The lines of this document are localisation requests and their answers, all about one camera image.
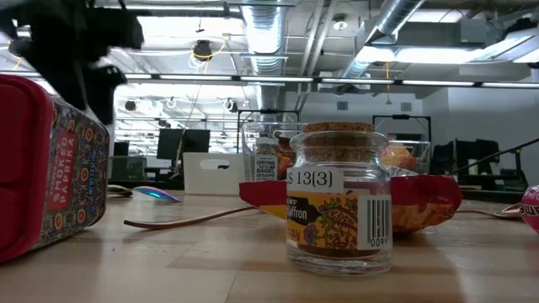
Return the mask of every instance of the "cork lid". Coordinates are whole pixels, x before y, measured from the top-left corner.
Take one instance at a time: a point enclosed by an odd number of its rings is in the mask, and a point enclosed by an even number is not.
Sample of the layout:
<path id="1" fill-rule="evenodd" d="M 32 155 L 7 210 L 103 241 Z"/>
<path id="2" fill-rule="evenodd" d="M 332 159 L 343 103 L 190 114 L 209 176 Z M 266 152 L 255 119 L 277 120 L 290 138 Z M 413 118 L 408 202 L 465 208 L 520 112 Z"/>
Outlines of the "cork lid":
<path id="1" fill-rule="evenodd" d="M 303 126 L 303 132 L 314 131 L 366 131 L 373 132 L 374 125 L 366 122 L 320 122 Z"/>

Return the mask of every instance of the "wooden handle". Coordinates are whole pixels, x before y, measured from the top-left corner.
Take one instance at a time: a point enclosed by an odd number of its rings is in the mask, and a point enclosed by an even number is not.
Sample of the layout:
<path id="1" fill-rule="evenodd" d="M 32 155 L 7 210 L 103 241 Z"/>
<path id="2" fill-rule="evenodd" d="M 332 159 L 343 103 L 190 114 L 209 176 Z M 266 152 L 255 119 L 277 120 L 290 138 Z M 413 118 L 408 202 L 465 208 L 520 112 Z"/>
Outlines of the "wooden handle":
<path id="1" fill-rule="evenodd" d="M 249 207 L 242 207 L 242 208 L 237 208 L 233 210 L 224 210 L 224 211 L 216 212 L 214 214 L 201 215 L 201 216 L 197 216 L 197 217 L 189 218 L 189 219 L 165 221 L 165 222 L 143 222 L 143 221 L 124 220 L 124 224 L 128 226 L 146 228 L 150 230 L 162 230 L 162 229 L 182 227 L 182 226 L 191 226 L 197 223 L 219 218 L 225 215 L 230 215 L 230 214 L 234 214 L 234 213 L 245 211 L 245 210 L 256 210 L 256 209 L 257 209 L 256 207 L 249 206 Z"/>

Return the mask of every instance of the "glass jar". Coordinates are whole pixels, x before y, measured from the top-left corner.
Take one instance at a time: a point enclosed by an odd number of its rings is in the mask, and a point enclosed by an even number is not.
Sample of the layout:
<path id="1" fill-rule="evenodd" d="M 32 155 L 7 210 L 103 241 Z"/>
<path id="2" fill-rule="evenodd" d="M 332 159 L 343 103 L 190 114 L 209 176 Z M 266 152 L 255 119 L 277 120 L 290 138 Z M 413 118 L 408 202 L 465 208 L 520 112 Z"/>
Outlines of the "glass jar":
<path id="1" fill-rule="evenodd" d="M 365 275 L 391 266 L 390 176 L 384 135 L 314 131 L 296 135 L 287 173 L 288 258 L 322 274 Z"/>

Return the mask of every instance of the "white wall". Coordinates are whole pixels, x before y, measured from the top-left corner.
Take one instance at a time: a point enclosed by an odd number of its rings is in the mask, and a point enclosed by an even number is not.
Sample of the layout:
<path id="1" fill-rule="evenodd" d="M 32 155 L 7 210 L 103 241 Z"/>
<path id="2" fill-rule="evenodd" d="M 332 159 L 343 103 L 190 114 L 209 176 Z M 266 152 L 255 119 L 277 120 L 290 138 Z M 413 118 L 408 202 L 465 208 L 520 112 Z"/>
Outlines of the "white wall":
<path id="1" fill-rule="evenodd" d="M 371 123 L 374 114 L 423 114 L 423 102 L 421 99 L 416 99 L 414 94 L 392 93 L 390 99 L 392 104 L 386 104 L 387 95 L 385 93 L 380 93 L 375 97 L 372 97 L 371 93 L 349 93 L 342 96 L 333 93 L 312 93 L 303 107 L 302 122 L 358 121 Z M 348 102 L 348 110 L 337 110 L 336 103 L 338 101 Z M 296 94 L 287 93 L 287 109 L 293 109 L 295 102 Z M 410 102 L 412 111 L 401 112 L 402 102 Z M 420 122 L 426 127 L 426 121 L 421 120 Z M 422 134 L 427 139 L 427 131 L 415 120 L 377 119 L 376 124 L 379 125 L 376 131 L 385 135 L 388 133 Z"/>
<path id="2" fill-rule="evenodd" d="M 539 137 L 539 93 L 522 89 L 445 88 L 424 100 L 424 113 L 433 117 L 433 142 L 446 144 L 493 140 L 504 150 Z M 539 184 L 539 145 L 521 155 L 530 184 Z M 502 156 L 500 166 L 515 168 L 515 157 Z"/>

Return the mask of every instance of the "ceiling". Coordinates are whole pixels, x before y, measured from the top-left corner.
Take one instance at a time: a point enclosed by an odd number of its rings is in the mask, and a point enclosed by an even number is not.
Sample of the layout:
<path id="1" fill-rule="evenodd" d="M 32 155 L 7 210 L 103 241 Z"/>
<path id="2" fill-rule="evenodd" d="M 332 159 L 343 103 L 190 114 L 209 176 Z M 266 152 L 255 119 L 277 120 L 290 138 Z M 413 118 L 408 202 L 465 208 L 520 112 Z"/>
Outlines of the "ceiling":
<path id="1" fill-rule="evenodd" d="M 127 7 L 159 4 L 186 4 L 198 5 L 205 1 L 137 1 L 125 0 Z M 114 0 L 97 1 L 116 5 Z M 360 22 L 379 14 L 382 1 L 352 1 L 342 0 L 336 6 L 334 13 L 343 13 L 347 27 L 342 30 L 330 26 L 323 42 L 323 55 L 316 62 L 315 74 L 319 72 L 336 72 L 345 68 L 355 56 L 355 37 Z M 538 1 L 510 0 L 510 1 L 460 1 L 460 0 L 427 0 L 409 22 L 455 23 L 460 19 L 485 19 L 503 16 L 521 9 L 533 8 Z M 307 43 L 307 31 L 312 24 L 312 16 L 317 5 L 316 0 L 300 1 L 293 8 L 287 9 L 286 17 L 286 63 L 285 75 L 297 75 Z M 174 13 L 157 12 L 160 17 L 141 16 L 145 44 L 143 50 L 113 49 L 110 54 L 99 63 L 102 65 L 114 64 L 125 73 L 207 73 L 207 74 L 251 74 L 250 60 L 244 57 L 249 53 L 245 39 L 243 21 L 240 19 L 220 19 L 207 17 L 186 18 L 173 16 Z M 209 40 L 214 55 L 211 60 L 203 64 L 191 59 L 191 48 L 197 40 Z M 33 71 L 24 60 L 12 56 L 8 50 L 8 39 L 0 37 L 0 70 L 2 71 Z M 475 80 L 475 81 L 519 81 L 529 76 L 526 64 L 499 63 L 499 64 L 473 64 L 473 65 L 434 65 L 421 63 L 389 62 L 387 64 L 372 64 L 367 69 L 371 77 L 436 79 L 436 80 Z M 432 90 L 425 88 L 395 88 L 394 93 L 414 93 L 411 99 L 422 98 Z M 377 95 L 385 92 L 386 88 L 380 86 L 371 88 L 369 93 Z M 189 127 L 207 127 L 215 130 L 213 136 L 225 138 L 223 131 L 234 132 L 237 115 L 227 109 L 227 100 L 237 103 L 240 109 L 258 109 L 255 86 L 200 86 L 200 85 L 174 85 L 166 82 L 130 83 L 116 91 L 117 116 L 120 119 L 117 125 L 119 134 L 126 134 L 131 138 L 142 136 L 146 144 L 151 142 L 154 149 L 154 133 L 145 130 L 157 130 L 157 121 L 133 121 L 128 117 L 162 117 L 186 119 L 191 113 L 194 120 L 208 119 L 208 122 L 190 122 Z M 286 93 L 286 107 L 292 108 L 296 102 L 296 92 Z M 310 98 L 313 104 L 306 105 L 307 113 L 312 111 L 316 103 L 323 99 Z M 125 102 L 134 101 L 136 111 L 127 111 Z M 178 127 L 183 127 L 185 121 L 176 120 Z M 235 140 L 221 144 L 224 149 L 234 149 Z"/>

